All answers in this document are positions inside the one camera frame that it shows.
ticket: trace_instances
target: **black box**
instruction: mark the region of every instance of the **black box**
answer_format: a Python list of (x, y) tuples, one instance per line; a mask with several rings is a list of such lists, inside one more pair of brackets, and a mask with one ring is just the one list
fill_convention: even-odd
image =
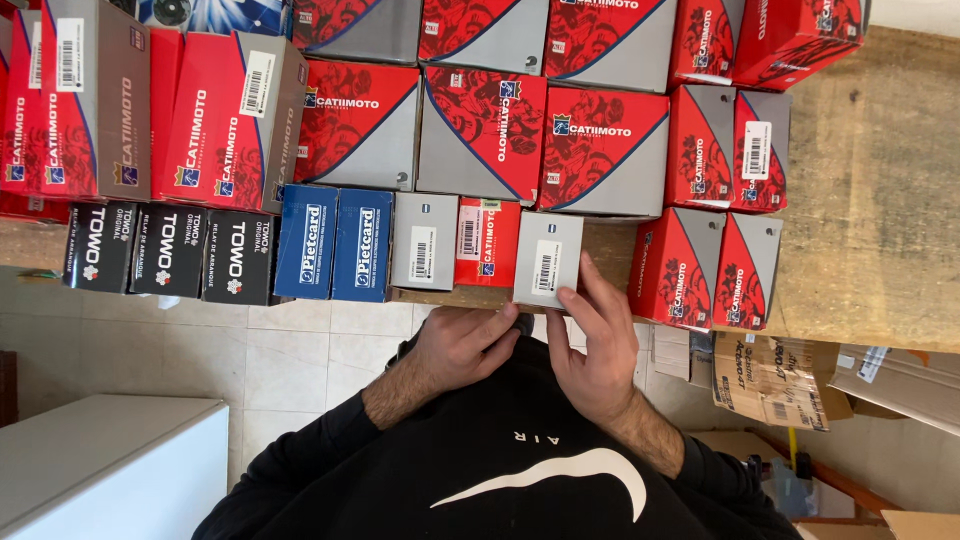
[(206, 215), (204, 302), (273, 306), (278, 220), (271, 215), (210, 210)]
[(136, 203), (71, 205), (63, 284), (126, 294), (136, 215)]
[(130, 292), (199, 297), (206, 210), (141, 205), (136, 229)]

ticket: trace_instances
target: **sleeve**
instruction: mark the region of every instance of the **sleeve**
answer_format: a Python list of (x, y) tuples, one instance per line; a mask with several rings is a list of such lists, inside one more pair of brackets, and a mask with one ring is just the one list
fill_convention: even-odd
[(250, 538), (298, 493), (380, 435), (360, 392), (297, 432), (284, 433), (255, 457), (194, 540)]
[(760, 479), (732, 455), (711, 450), (684, 436), (684, 467), (677, 481), (717, 501), (753, 526), (767, 540), (801, 540), (800, 534), (774, 508), (760, 487)]

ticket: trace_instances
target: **blue box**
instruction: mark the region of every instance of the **blue box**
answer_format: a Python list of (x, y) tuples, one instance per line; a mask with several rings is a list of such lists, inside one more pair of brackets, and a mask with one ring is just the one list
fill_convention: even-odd
[(333, 254), (334, 300), (384, 302), (394, 194), (341, 189)]
[(284, 188), (274, 283), (277, 296), (330, 298), (339, 196), (336, 187), (290, 184)]

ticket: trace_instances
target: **nike swoosh logo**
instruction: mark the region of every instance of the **nike swoosh logo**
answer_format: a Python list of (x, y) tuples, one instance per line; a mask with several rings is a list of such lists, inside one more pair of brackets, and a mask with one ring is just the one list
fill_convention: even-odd
[(431, 508), (441, 504), (453, 503), (474, 495), (480, 495), (494, 489), (505, 487), (527, 487), (552, 477), (592, 477), (594, 475), (613, 475), (627, 488), (634, 506), (634, 523), (640, 517), (643, 506), (647, 504), (647, 487), (636, 471), (634, 464), (623, 455), (609, 448), (596, 448), (573, 457), (554, 457), (541, 461), (522, 473), (506, 475), (478, 483), (442, 501), (433, 503)]

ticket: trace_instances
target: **barcode label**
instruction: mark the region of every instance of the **barcode label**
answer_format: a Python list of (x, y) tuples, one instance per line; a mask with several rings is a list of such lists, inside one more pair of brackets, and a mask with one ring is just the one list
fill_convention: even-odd
[(786, 422), (786, 405), (778, 402), (773, 402), (774, 406), (774, 416), (777, 417), (777, 420), (782, 420)]
[(877, 370), (883, 365), (883, 359), (887, 356), (886, 347), (871, 347), (867, 349), (867, 354), (863, 356), (863, 364), (857, 370), (856, 375), (866, 382), (873, 384)]
[(84, 91), (84, 20), (57, 19), (57, 92)]
[(460, 224), (457, 227), (457, 259), (480, 260), (480, 242), (483, 227), (483, 209), (460, 207)]
[(31, 90), (40, 89), (40, 39), (43, 35), (43, 25), (39, 21), (34, 23), (34, 33), (30, 43), (30, 75), (27, 80), (27, 88)]
[(240, 113), (265, 118), (267, 101), (270, 99), (270, 79), (274, 76), (276, 55), (250, 51), (247, 59), (247, 79), (243, 83), (243, 98)]
[(436, 227), (410, 228), (410, 281), (416, 283), (433, 282), (433, 255), (437, 241)]
[(770, 122), (747, 122), (743, 140), (743, 180), (770, 179)]
[(560, 256), (563, 251), (561, 242), (552, 240), (537, 241), (537, 255), (534, 257), (534, 284), (531, 294), (537, 296), (557, 296), (557, 275), (560, 273)]

